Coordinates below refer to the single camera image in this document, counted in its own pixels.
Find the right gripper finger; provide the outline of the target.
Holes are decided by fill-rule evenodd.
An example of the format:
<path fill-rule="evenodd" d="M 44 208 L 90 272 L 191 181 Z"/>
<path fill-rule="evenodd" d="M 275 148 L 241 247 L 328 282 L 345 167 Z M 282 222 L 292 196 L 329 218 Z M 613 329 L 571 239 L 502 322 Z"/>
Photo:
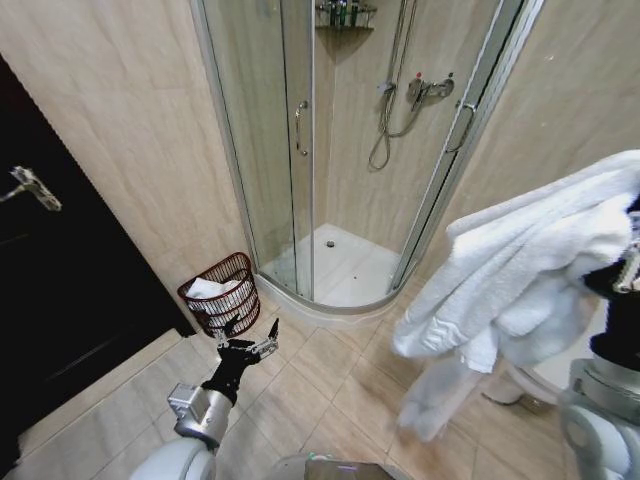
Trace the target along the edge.
<path fill-rule="evenodd" d="M 617 293 L 639 291 L 639 198 L 629 207 L 627 215 L 631 222 L 631 240 L 616 264 L 613 290 Z"/>

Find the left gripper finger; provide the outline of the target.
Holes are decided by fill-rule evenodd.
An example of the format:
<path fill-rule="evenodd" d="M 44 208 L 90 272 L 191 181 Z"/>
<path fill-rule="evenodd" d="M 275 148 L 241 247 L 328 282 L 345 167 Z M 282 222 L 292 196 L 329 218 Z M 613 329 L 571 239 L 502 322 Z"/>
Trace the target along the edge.
<path fill-rule="evenodd" d="M 272 355 L 279 348 L 278 334 L 279 334 L 279 319 L 276 318 L 269 330 L 267 337 L 262 341 L 254 344 L 251 347 L 250 352 L 257 357 L 268 357 Z"/>
<path fill-rule="evenodd" d="M 229 320 L 216 334 L 218 350 L 247 350 L 250 348 L 248 340 L 237 339 L 234 337 L 234 329 L 240 322 L 238 318 Z"/>

